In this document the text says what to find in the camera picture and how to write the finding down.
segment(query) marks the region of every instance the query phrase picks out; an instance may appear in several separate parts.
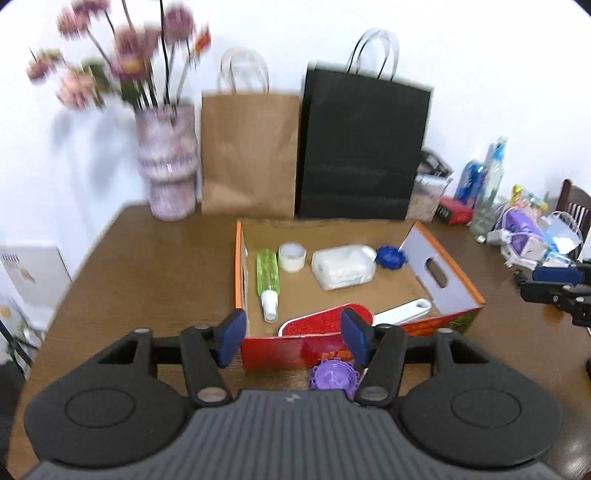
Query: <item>water bottle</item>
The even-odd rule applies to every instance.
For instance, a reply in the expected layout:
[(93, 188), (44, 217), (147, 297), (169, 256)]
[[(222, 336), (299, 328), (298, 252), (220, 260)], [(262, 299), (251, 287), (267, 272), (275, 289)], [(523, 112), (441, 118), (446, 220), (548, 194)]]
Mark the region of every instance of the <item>water bottle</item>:
[(261, 250), (256, 255), (256, 290), (261, 298), (265, 321), (275, 322), (280, 289), (277, 255), (273, 250)]
[(497, 209), (494, 208), (494, 204), (505, 173), (503, 158), (505, 157), (506, 143), (507, 139), (504, 137), (497, 140), (492, 157), (486, 165), (486, 177), (482, 191), (474, 207), (470, 233), (481, 243), (486, 239), (486, 234), (492, 230), (498, 220)]
[(485, 175), (486, 167), (478, 160), (470, 160), (462, 170), (454, 200), (473, 209), (482, 190)]

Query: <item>blue gripper pad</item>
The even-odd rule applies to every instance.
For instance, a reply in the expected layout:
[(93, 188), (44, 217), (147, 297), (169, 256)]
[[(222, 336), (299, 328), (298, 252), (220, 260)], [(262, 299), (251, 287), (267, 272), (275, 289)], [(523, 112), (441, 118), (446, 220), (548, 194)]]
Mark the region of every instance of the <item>blue gripper pad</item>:
[(369, 342), (365, 335), (367, 328), (371, 327), (354, 310), (344, 309), (340, 314), (340, 332), (355, 358), (356, 367), (369, 365), (371, 360)]
[(584, 283), (585, 275), (577, 268), (538, 267), (531, 278), (533, 281), (551, 281), (557, 283)]
[(235, 309), (213, 331), (214, 340), (219, 345), (213, 353), (213, 359), (219, 368), (226, 368), (246, 335), (246, 313), (242, 309)]

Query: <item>white handle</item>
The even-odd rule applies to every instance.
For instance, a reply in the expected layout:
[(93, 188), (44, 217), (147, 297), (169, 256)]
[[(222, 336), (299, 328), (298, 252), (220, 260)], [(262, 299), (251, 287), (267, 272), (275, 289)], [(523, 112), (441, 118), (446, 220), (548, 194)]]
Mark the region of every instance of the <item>white handle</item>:
[(427, 299), (418, 299), (400, 305), (395, 309), (386, 310), (385, 312), (374, 315), (372, 326), (387, 323), (389, 325), (406, 325), (417, 321), (419, 318), (425, 316), (431, 310), (433, 305)]
[(244, 61), (252, 67), (262, 83), (263, 91), (269, 93), (269, 70), (265, 59), (254, 50), (245, 48), (230, 48), (226, 50), (220, 61), (220, 77), (230, 87), (232, 93), (236, 93), (235, 67), (237, 61)]

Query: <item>brown paper bag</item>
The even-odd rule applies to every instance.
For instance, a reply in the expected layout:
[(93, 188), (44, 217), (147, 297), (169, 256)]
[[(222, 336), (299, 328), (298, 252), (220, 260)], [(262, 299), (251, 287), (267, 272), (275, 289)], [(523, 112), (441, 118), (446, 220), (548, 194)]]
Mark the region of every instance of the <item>brown paper bag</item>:
[[(236, 92), (237, 60), (260, 68), (263, 93)], [(269, 93), (254, 52), (226, 52), (220, 77), (232, 93), (202, 96), (203, 213), (293, 218), (299, 97)]]

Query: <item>blue lid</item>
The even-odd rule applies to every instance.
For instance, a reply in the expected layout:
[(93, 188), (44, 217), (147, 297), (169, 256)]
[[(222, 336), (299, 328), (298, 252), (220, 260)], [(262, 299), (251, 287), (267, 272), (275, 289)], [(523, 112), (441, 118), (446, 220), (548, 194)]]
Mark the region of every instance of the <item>blue lid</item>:
[(389, 270), (398, 270), (407, 262), (407, 258), (402, 250), (391, 245), (383, 245), (379, 247), (378, 256), (375, 261), (381, 267)]
[(499, 140), (496, 141), (495, 151), (492, 154), (492, 159), (494, 161), (502, 161), (505, 158), (505, 146), (507, 145), (507, 139), (505, 137), (500, 137)]

